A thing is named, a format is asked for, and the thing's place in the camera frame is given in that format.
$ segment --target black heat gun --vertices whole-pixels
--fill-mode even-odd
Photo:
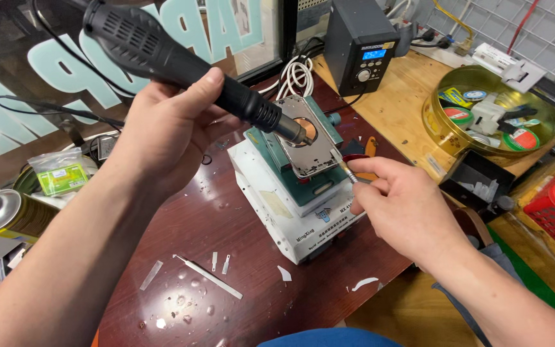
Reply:
[[[83,29],[116,65],[136,76],[187,89],[211,68],[140,7],[93,0],[85,11]],[[231,77],[225,75],[215,104],[266,133],[273,131],[295,144],[312,144],[305,129],[282,115],[279,106]]]

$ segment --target yellow cable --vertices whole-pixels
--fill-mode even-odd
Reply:
[[[462,22],[461,20],[459,20],[457,17],[455,17],[454,15],[452,15],[451,13],[447,12],[445,9],[443,9],[440,4],[438,4],[437,0],[432,0],[434,2],[434,4],[436,4],[436,7],[440,10],[440,12],[446,14],[447,16],[449,16],[449,18],[453,19],[454,21],[456,21],[459,25],[461,25],[462,27],[464,27],[467,31],[468,31],[468,40],[472,40],[472,29],[467,26],[466,24],[464,24],[464,22]]]

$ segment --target button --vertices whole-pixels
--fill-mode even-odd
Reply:
[[[357,74],[357,78],[360,82],[366,82],[369,79],[369,70],[363,70]]]

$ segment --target dark wooden table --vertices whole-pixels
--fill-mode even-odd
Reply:
[[[314,76],[314,93],[321,109],[345,103]],[[379,143],[376,154],[408,161],[350,107],[339,111],[337,131],[344,144]],[[243,130],[231,133],[228,147],[243,140]],[[279,252],[235,182],[226,150],[212,145],[213,162],[201,166],[185,189],[156,213],[121,277],[100,325],[99,343],[108,346],[256,346],[283,335],[333,327],[349,316],[379,288],[411,264],[374,234],[363,217],[317,258],[295,265]],[[239,300],[194,272],[173,254],[211,270],[243,294]],[[230,254],[227,275],[221,275]],[[163,266],[145,291],[139,287],[156,261]],[[287,269],[283,282],[277,266]],[[356,292],[359,280],[379,281]],[[189,316],[187,323],[184,316]],[[166,328],[157,327],[164,319]]]

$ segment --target plastic bag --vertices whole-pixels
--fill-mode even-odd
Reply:
[[[46,196],[60,196],[78,191],[88,181],[79,147],[46,153],[29,159]]]

